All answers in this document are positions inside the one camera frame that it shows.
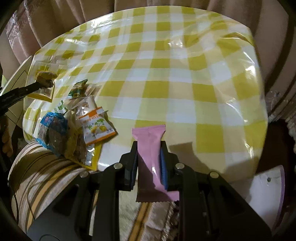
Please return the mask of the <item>yellow clear cookie bag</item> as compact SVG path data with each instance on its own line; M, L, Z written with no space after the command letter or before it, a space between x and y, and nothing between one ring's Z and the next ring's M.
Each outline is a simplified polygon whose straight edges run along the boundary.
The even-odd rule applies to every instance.
M28 94L29 98L52 102L55 90L55 80L58 77L51 71L38 70L35 74L29 74L26 85L34 85L35 89Z

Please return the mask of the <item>pink snack packet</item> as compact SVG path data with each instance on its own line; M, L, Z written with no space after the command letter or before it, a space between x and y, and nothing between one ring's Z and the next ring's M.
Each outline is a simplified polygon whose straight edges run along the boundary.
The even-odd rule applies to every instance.
M136 202L171 202L179 200L178 191L167 191L165 168L162 168L163 154L161 139L165 125L133 128L137 141L138 191Z

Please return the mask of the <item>orange white snack packet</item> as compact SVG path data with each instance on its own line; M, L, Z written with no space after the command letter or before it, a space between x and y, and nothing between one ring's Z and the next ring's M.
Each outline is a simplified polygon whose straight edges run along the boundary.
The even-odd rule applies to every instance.
M105 118L106 111L100 106L78 118L81 123L84 142L87 146L116 135L115 129Z

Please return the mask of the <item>yellow white checkered tablecloth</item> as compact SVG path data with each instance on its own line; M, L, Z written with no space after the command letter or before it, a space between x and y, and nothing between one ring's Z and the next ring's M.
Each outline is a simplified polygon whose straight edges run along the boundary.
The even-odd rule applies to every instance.
M251 177L262 153L267 113L251 31L221 14L195 10L183 22L155 22L131 10L101 16L51 40L29 74L58 75L53 101L34 100L23 118L32 141L42 117L85 78L117 136L103 145L100 170L119 160L132 129L165 125L179 160L229 182Z

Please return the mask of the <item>white carved cabinet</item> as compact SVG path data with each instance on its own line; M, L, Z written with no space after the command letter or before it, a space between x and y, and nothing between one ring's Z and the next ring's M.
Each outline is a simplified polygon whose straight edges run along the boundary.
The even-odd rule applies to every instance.
M15 88L24 87L26 85L27 76L29 73L29 69L32 63L33 57L28 57L17 71L12 75L8 83L5 85L4 89L1 91L1 95L5 94ZM22 121L23 121L23 100L14 104L11 108L9 108L6 116L8 117L9 121L9 131L10 134L13 133L16 126L22 128Z

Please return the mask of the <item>white purple-trimmed storage bin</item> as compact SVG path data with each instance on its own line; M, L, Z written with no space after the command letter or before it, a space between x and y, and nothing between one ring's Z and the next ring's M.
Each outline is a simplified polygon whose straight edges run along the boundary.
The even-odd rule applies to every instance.
M231 183L271 230L280 219L285 196L285 171L279 165L256 174L253 178Z

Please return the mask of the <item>blue cartoon snack bag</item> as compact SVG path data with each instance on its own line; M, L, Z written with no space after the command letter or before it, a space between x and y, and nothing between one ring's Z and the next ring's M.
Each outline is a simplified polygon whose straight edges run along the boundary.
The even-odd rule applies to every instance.
M67 144L68 121L61 113L46 113L40 121L36 140L55 155L61 156Z

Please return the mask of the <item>green snack packet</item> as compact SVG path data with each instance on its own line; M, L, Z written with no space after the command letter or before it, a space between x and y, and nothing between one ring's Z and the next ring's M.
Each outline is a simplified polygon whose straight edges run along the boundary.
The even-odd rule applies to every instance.
M87 82L87 78L76 82L68 93L67 99L75 99L80 97Z

